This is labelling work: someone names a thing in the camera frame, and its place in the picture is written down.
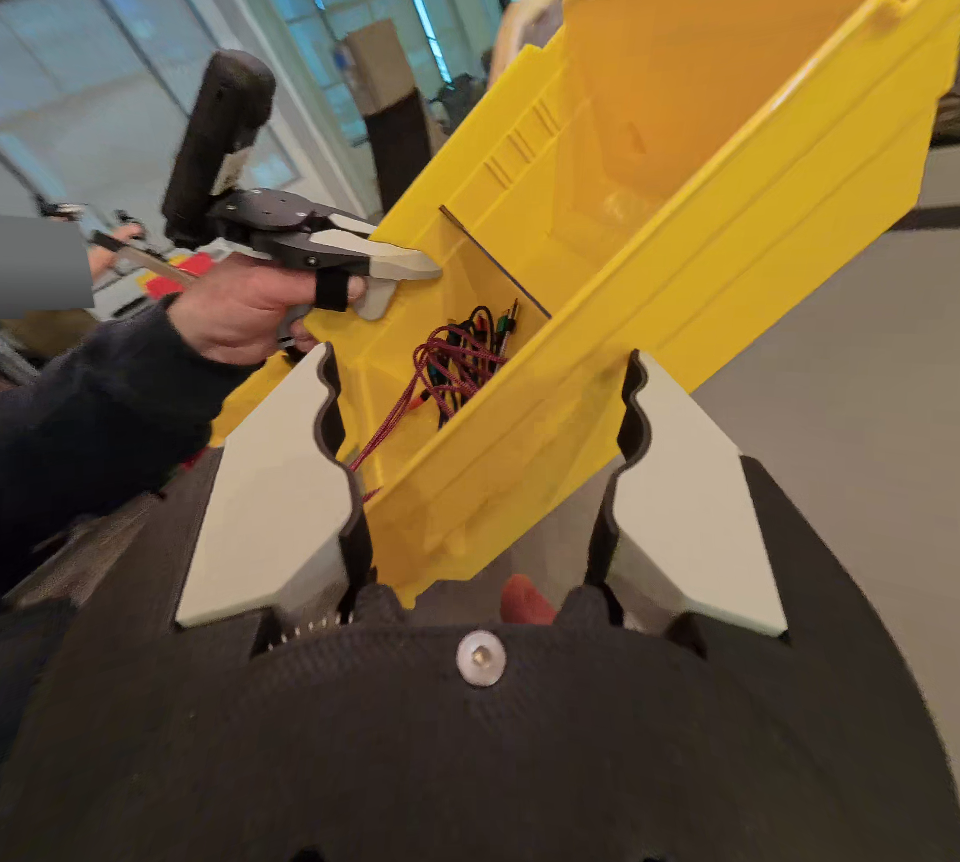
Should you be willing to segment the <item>yellow plastic bin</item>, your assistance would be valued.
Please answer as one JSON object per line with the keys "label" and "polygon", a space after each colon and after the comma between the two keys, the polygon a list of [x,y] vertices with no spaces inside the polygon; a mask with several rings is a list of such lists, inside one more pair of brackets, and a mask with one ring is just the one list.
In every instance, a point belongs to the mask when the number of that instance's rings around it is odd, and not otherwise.
{"label": "yellow plastic bin", "polygon": [[379,577],[466,580],[615,456],[631,351],[686,391],[908,213],[954,80],[959,0],[565,0],[373,239],[440,278],[315,313],[358,461],[415,348],[526,292],[507,364],[362,461]]}

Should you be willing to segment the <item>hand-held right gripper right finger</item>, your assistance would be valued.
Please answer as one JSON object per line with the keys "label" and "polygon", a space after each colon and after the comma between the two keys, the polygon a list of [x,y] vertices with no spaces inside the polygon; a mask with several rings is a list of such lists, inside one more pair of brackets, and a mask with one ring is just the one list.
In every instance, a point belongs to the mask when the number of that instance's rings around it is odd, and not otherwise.
{"label": "hand-held right gripper right finger", "polygon": [[584,582],[627,628],[663,636],[698,614],[777,638],[782,599],[738,447],[648,353],[630,353]]}

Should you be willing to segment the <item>person's left hand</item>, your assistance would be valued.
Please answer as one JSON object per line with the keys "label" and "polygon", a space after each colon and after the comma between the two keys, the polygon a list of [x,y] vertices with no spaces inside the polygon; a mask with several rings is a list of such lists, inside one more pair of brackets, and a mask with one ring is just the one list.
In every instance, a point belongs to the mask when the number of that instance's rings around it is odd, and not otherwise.
{"label": "person's left hand", "polygon": [[253,366],[277,350],[290,311],[316,301],[318,277],[234,253],[176,296],[166,315],[201,358]]}

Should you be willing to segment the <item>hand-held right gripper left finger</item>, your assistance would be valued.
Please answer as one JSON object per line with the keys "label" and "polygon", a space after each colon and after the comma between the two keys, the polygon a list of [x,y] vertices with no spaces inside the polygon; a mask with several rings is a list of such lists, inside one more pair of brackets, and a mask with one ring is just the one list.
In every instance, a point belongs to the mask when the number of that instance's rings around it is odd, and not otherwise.
{"label": "hand-held right gripper left finger", "polygon": [[258,609],[282,628],[346,619],[373,545],[360,487],[337,458],[340,392],[321,343],[226,438],[175,614],[182,628]]}

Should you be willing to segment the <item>cardboard box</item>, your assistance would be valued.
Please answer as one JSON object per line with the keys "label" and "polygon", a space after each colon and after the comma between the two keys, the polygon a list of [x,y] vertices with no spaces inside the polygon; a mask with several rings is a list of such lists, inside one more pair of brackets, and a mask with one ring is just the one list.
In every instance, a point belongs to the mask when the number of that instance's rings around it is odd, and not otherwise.
{"label": "cardboard box", "polygon": [[397,29],[390,19],[354,30],[339,40],[333,59],[364,120],[418,91]]}

